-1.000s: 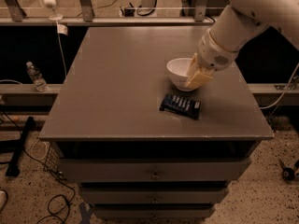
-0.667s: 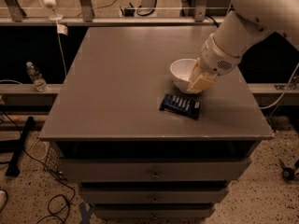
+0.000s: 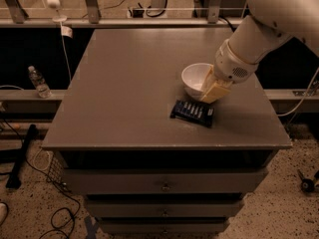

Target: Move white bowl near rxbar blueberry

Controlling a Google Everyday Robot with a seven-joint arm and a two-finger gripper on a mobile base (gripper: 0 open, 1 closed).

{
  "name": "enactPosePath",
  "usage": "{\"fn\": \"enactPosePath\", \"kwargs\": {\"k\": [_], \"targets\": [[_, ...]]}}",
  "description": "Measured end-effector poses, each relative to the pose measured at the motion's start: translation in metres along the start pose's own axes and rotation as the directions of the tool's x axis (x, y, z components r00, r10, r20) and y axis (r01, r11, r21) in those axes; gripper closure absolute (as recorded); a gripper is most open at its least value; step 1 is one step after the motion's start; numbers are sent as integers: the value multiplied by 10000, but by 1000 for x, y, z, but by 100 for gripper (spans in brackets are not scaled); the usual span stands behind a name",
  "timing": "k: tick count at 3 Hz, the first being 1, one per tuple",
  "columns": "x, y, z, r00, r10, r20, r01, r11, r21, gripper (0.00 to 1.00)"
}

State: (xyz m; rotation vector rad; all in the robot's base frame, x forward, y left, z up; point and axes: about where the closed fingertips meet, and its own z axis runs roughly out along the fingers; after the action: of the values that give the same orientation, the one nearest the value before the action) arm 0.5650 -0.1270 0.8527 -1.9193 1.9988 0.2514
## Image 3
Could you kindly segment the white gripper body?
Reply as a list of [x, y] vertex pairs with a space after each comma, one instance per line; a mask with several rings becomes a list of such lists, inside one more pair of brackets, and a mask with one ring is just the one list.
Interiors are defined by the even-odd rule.
[[213, 65], [218, 79], [234, 84], [245, 82], [257, 69], [256, 64], [248, 64], [232, 52], [228, 39], [216, 51]]

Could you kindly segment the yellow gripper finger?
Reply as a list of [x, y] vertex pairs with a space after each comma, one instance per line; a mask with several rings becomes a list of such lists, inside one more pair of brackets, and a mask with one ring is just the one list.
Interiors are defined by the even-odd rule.
[[201, 91], [205, 94], [214, 82], [214, 66], [210, 66], [201, 85]]
[[211, 104], [218, 99], [228, 95], [230, 93], [231, 86], [232, 82], [215, 80], [208, 91], [205, 94], [202, 93], [202, 97], [200, 98], [200, 100], [204, 103]]

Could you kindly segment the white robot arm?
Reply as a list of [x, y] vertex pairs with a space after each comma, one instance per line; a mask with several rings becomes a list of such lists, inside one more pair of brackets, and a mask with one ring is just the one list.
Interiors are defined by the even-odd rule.
[[270, 52], [292, 38], [319, 56], [319, 0], [247, 0], [249, 14], [216, 51], [201, 87], [207, 104], [246, 81]]

